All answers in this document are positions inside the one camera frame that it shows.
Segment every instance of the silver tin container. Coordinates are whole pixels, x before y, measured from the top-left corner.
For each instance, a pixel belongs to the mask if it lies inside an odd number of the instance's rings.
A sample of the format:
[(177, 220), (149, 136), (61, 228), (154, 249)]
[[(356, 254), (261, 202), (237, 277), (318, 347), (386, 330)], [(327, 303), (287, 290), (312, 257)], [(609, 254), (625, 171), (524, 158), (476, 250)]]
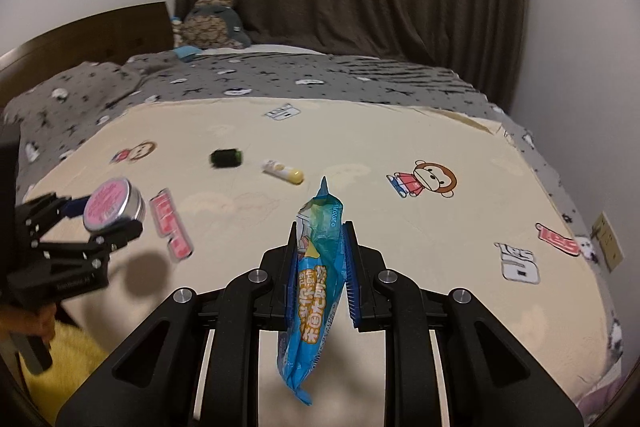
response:
[(145, 201), (126, 178), (113, 178), (100, 185), (89, 197), (82, 222), (89, 232), (100, 232), (115, 223), (145, 217)]

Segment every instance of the yellow fabric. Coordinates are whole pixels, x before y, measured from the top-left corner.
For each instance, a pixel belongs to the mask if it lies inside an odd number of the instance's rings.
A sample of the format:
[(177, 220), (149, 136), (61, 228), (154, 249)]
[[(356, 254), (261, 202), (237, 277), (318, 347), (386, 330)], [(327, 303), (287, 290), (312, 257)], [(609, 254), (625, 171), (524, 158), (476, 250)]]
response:
[(22, 357), (20, 365), (31, 399), (54, 425), (60, 408), (107, 358), (107, 353), (84, 331), (60, 322), (56, 322), (50, 353), (53, 365), (41, 375), (29, 373)]

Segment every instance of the power socket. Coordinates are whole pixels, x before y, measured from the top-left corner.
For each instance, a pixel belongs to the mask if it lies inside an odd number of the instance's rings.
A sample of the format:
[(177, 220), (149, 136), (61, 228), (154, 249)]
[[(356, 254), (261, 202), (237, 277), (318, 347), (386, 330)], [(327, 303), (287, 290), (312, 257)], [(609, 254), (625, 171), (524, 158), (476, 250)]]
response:
[(609, 219), (607, 219), (607, 215), (604, 212), (598, 216), (591, 230), (592, 236), (598, 240), (600, 248), (602, 248), (602, 253), (604, 254), (605, 261), (607, 261), (609, 271), (613, 271), (618, 264), (622, 263), (625, 257), (622, 255), (616, 234), (611, 228)]

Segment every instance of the silver screw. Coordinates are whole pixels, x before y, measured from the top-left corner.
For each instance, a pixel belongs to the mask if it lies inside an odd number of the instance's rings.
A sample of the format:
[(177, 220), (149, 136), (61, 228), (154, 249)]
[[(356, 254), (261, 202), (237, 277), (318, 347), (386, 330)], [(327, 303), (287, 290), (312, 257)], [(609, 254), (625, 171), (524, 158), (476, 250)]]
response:
[(260, 268), (256, 268), (255, 270), (251, 270), (251, 272), (249, 272), (249, 275), (247, 277), (249, 277), (249, 280), (251, 282), (264, 282), (267, 280), (268, 277), (268, 273), (265, 272), (264, 270), (261, 270)]
[(378, 279), (385, 284), (391, 284), (398, 280), (398, 274), (393, 270), (382, 270), (382, 272), (378, 274)]
[(188, 288), (180, 288), (174, 292), (174, 301), (178, 304), (189, 302), (191, 297), (193, 297), (193, 292)]
[(468, 302), (471, 302), (471, 293), (469, 293), (465, 289), (458, 288), (453, 292), (453, 300), (455, 302), (459, 302), (460, 304), (466, 304)]

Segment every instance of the snack package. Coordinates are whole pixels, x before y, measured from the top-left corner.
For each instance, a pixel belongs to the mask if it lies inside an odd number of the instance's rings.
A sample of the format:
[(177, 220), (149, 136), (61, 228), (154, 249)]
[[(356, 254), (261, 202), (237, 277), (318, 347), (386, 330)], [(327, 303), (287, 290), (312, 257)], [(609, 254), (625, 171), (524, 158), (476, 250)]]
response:
[(305, 404), (300, 387), (316, 367), (331, 328), (346, 277), (342, 242), (342, 204), (322, 178), (318, 195), (296, 216), (298, 256), (289, 281), (288, 330), (278, 335), (278, 370)]

